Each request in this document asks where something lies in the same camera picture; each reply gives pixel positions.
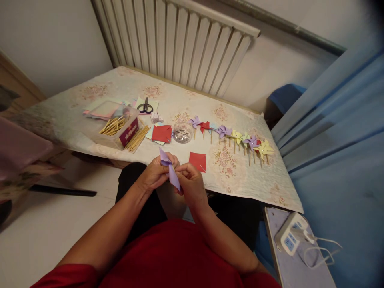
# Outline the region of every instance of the power strip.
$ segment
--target power strip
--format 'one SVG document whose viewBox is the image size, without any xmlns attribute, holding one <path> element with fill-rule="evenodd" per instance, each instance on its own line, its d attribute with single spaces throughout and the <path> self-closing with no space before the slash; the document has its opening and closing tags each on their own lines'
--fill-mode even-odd
<svg viewBox="0 0 384 288">
<path fill-rule="evenodd" d="M 279 251 L 286 251 L 290 256 L 293 256 L 301 241 L 314 243 L 313 235 L 306 230 L 308 227 L 307 220 L 293 212 L 285 221 L 282 228 L 275 236 L 276 246 Z"/>
</svg>

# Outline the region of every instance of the white floor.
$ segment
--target white floor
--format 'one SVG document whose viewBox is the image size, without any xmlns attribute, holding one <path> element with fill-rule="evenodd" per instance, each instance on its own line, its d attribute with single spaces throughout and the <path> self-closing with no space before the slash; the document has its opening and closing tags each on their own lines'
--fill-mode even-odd
<svg viewBox="0 0 384 288">
<path fill-rule="evenodd" d="M 0 233 L 0 287 L 29 287 L 52 270 L 70 247 L 113 205 L 121 170 L 72 157 L 59 177 L 40 184 L 95 190 L 95 197 L 31 192 L 24 212 Z M 158 189 L 168 218 L 190 220 L 183 197 Z"/>
</svg>

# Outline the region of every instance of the floral bedspread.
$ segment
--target floral bedspread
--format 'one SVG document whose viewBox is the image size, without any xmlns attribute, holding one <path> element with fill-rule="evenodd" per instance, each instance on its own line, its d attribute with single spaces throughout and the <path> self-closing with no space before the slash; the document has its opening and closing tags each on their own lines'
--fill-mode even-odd
<svg viewBox="0 0 384 288">
<path fill-rule="evenodd" d="M 260 159 L 244 155 L 234 142 L 219 141 L 213 132 L 205 137 L 200 130 L 196 139 L 187 144 L 171 141 L 162 146 L 164 151 L 175 154 L 180 163 L 188 162 L 189 153 L 206 154 L 207 171 L 203 173 L 205 187 L 211 191 L 259 201 L 303 212 L 302 204 L 288 175 L 273 137 L 261 115 L 223 103 L 213 98 L 191 92 L 163 82 L 126 67 L 118 67 L 83 84 L 61 92 L 15 116 L 12 120 L 20 126 L 64 147 L 96 156 L 148 164 L 159 155 L 160 145 L 145 139 L 135 154 L 120 151 L 92 142 L 78 130 L 82 110 L 98 98 L 118 98 L 132 103 L 137 97 L 158 100 L 158 112 L 165 124 L 178 120 L 187 121 L 199 116 L 203 122 L 225 125 L 236 131 L 248 132 L 261 140 L 268 140 L 275 153 L 268 156 L 269 164 L 261 165 Z M 151 125 L 149 116 L 140 116 Z"/>
</svg>

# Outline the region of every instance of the black scissors handle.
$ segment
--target black scissors handle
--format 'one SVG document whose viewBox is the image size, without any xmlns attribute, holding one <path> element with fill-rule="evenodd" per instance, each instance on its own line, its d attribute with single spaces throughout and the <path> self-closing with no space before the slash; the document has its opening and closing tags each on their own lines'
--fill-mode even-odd
<svg viewBox="0 0 384 288">
<path fill-rule="evenodd" d="M 140 104 L 139 106 L 137 106 L 137 109 L 139 110 L 140 113 L 147 113 L 147 114 L 150 114 L 153 112 L 153 107 L 148 104 L 148 97 L 145 98 L 145 103 L 144 104 Z"/>
</svg>

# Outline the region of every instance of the white cable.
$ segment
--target white cable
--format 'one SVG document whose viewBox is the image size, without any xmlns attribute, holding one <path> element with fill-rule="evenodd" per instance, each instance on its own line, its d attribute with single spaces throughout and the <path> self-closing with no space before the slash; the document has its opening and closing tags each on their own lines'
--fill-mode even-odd
<svg viewBox="0 0 384 288">
<path fill-rule="evenodd" d="M 335 250 L 334 252 L 331 253 L 331 252 L 329 252 L 328 249 L 323 248 L 323 247 L 309 247 L 309 248 L 307 248 L 307 249 L 304 251 L 304 263 L 306 264 L 306 266 L 307 266 L 308 268 L 310 268 L 310 269 L 316 269 L 316 268 L 318 268 L 318 267 L 319 267 L 321 264 L 323 264 L 323 263 L 325 263 L 327 266 L 335 264 L 335 260 L 334 260 L 334 258 L 333 258 L 332 256 L 333 256 L 334 254 L 340 252 L 340 250 L 343 249 L 343 247 L 342 247 L 340 244 L 338 244 L 338 242 L 333 241 L 333 240 L 324 239 L 324 238 L 315 237 L 315 236 L 314 236 L 314 238 L 315 238 L 316 240 L 323 240 L 323 241 L 327 241 L 327 242 L 334 243 L 334 244 L 338 245 L 338 246 L 340 247 L 340 249 Z M 317 263 L 316 265 L 314 265 L 314 266 L 309 266 L 308 263 L 307 263 L 307 259 L 306 259 L 307 252 L 308 252 L 309 250 L 315 250 L 315 249 L 318 249 L 318 250 L 324 250 L 324 251 L 328 252 L 329 255 L 326 256 L 322 261 L 320 261 L 320 262 Z M 332 261 L 329 262 L 329 263 L 327 263 L 326 261 L 327 261 L 329 258 L 331 258 Z"/>
</svg>

